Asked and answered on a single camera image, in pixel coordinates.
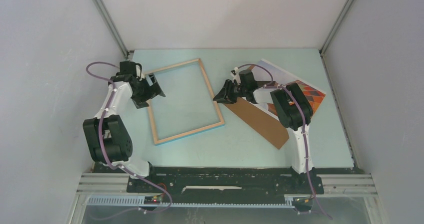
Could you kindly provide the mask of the brown frame backing board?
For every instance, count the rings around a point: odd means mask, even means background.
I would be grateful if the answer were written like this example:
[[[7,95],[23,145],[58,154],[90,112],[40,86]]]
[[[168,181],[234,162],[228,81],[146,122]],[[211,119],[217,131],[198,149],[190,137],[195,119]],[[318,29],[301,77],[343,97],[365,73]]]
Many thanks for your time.
[[[225,106],[276,149],[281,149],[288,141],[288,131],[279,122],[271,101],[252,104],[243,97],[238,98],[236,103]]]

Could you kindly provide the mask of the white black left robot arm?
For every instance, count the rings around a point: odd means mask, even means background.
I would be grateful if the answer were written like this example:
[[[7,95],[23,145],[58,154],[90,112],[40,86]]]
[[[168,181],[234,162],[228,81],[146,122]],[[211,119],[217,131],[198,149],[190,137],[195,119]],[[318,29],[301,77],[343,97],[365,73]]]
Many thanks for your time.
[[[84,135],[94,162],[139,178],[139,186],[152,192],[158,186],[158,178],[150,174],[153,166],[148,161],[132,156],[133,142],[120,114],[129,102],[138,109],[146,108],[151,99],[165,94],[155,75],[145,75],[141,64],[122,61],[118,69],[106,79],[108,92],[100,110],[93,118],[84,120]]]

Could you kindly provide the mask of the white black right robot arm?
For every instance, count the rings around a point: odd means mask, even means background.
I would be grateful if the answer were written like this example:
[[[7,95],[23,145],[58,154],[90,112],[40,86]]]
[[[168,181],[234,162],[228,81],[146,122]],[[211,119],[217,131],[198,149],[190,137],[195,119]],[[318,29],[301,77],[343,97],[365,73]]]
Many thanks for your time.
[[[292,137],[291,167],[298,175],[291,178],[291,187],[295,192],[305,192],[311,186],[305,174],[314,166],[308,145],[313,116],[308,99],[296,82],[281,85],[274,80],[258,81],[251,69],[233,73],[234,78],[225,80],[213,101],[224,104],[277,149]]]

